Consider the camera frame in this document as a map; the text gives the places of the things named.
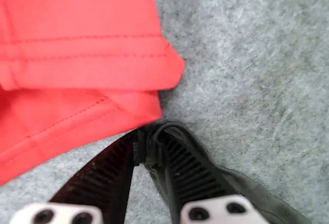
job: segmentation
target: gray fabric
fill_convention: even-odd
[[[329,0],[156,0],[163,33],[186,59],[160,94],[216,164],[238,170],[313,223],[329,213]],[[46,201],[113,139],[60,155],[0,188],[0,220]],[[139,167],[127,223],[169,223]]]

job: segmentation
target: white plastic piece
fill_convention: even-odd
[[[245,213],[230,213],[227,205],[237,203],[244,207]],[[202,208],[209,214],[206,220],[191,220],[190,211]],[[249,200],[240,195],[211,198],[186,203],[180,212],[180,224],[268,224],[264,217],[253,207]]]
[[[33,224],[36,214],[46,209],[53,211],[53,218],[48,224],[71,224],[74,217],[82,212],[87,212],[93,217],[91,224],[103,224],[102,212],[95,206],[54,202],[32,203],[27,205],[17,211],[9,223]]]

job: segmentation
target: red fabric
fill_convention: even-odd
[[[158,119],[183,67],[153,0],[0,0],[0,184]]]

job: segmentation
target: gray carpet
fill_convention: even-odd
[[[156,0],[163,33],[186,60],[164,117],[201,138],[313,223],[329,213],[329,0]],[[0,189],[0,220],[46,201],[116,138],[60,155]],[[169,223],[136,169],[127,223]]]

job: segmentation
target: hole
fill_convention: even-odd
[[[189,217],[191,220],[206,220],[209,218],[209,213],[204,208],[193,208],[190,210]]]
[[[34,224],[47,224],[51,221],[53,217],[53,211],[52,210],[42,210],[39,213],[36,214],[34,217],[33,223]]]
[[[87,212],[82,212],[74,217],[72,224],[91,224],[92,220],[92,215]]]
[[[227,211],[230,212],[231,214],[236,214],[236,213],[240,214],[240,213],[246,212],[246,209],[242,205],[240,205],[236,202],[229,203],[226,206],[226,208],[227,208]]]

